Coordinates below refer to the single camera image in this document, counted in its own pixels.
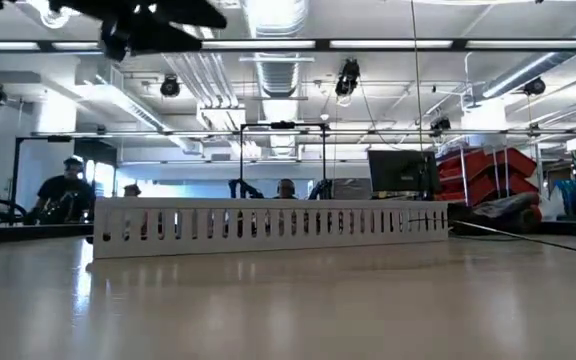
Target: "ceiling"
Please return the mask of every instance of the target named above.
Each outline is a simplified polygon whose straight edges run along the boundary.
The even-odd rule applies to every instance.
[[[237,1],[229,3],[229,8],[222,9],[228,18],[228,27],[217,32],[216,37],[249,38],[243,10],[237,6]],[[489,5],[493,1],[479,1],[480,5],[468,5],[472,3],[470,0],[424,0],[415,1],[413,8],[410,2],[402,0],[310,0],[308,17],[299,37],[411,38],[416,35],[434,38],[563,38],[576,33],[576,1],[546,0],[539,5],[532,1],[499,5]],[[0,40],[95,40],[98,26],[98,22],[92,19],[76,16],[63,28],[51,30],[42,25],[37,11],[28,4],[9,4],[4,11],[0,11]],[[529,52],[473,53],[468,58],[468,81],[490,82],[533,55]],[[247,122],[263,120],[262,103],[255,98],[260,96],[255,64],[240,61],[251,54],[223,53],[220,56],[228,81],[245,104]],[[449,116],[453,128],[460,125],[462,112],[459,97],[447,93],[458,91],[466,83],[466,53],[318,52],[302,53],[301,56],[313,58],[313,62],[300,64],[298,95],[303,100],[299,101],[298,118],[301,120],[316,122],[320,121],[321,114],[328,114],[327,122],[332,128],[369,129],[377,126],[410,129],[415,126],[420,112],[425,114],[448,97],[441,106],[442,112]],[[70,55],[0,54],[0,71],[33,72],[81,95],[73,83],[73,73],[82,58]],[[360,64],[361,85],[353,94],[350,105],[342,107],[336,104],[333,89],[340,66],[347,58],[355,58]],[[94,60],[106,61],[102,57]],[[86,57],[86,61],[90,61],[90,56]],[[161,55],[128,58],[116,66],[123,73],[125,90],[152,108],[169,128],[202,129],[195,119],[197,102],[186,86],[182,84],[182,91],[176,98],[163,98],[159,94],[164,75],[173,72]],[[557,91],[576,81],[576,57],[546,72],[542,79],[548,86],[547,91],[541,97],[532,99],[530,107],[525,106],[525,96],[504,97],[509,126],[525,127],[530,119],[576,104],[576,85]],[[6,88],[13,96],[41,101],[42,89],[50,89],[50,86],[40,81],[26,87],[11,83]],[[79,119],[79,129],[90,129],[96,124],[103,124],[108,130],[149,129],[117,109],[112,102],[83,96],[80,103],[93,115]],[[423,119],[424,127],[427,127],[432,116]],[[576,113],[553,126],[576,126]],[[553,137],[551,141],[567,138]],[[256,140],[261,145],[268,143],[263,138]],[[317,143],[320,138],[303,136],[297,141]],[[399,142],[401,137],[337,136],[330,141]],[[165,139],[150,138],[124,139],[121,144],[132,147],[175,146]],[[223,142],[205,145],[217,146],[223,145]]]

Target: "computer monitor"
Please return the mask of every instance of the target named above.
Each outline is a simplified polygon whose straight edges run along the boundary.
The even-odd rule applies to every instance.
[[[368,151],[372,191],[439,192],[439,174],[431,151]]]

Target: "person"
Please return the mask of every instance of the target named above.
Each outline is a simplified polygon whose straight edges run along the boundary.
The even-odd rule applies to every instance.
[[[141,189],[137,184],[124,186],[124,197],[138,197],[141,195]]]
[[[75,158],[64,161],[64,174],[46,180],[37,192],[37,202],[28,214],[26,224],[37,219],[45,224],[79,222],[86,210],[93,210],[95,192],[79,179],[83,163]]]
[[[297,199],[295,197],[295,183],[290,179],[279,180],[275,199]]]

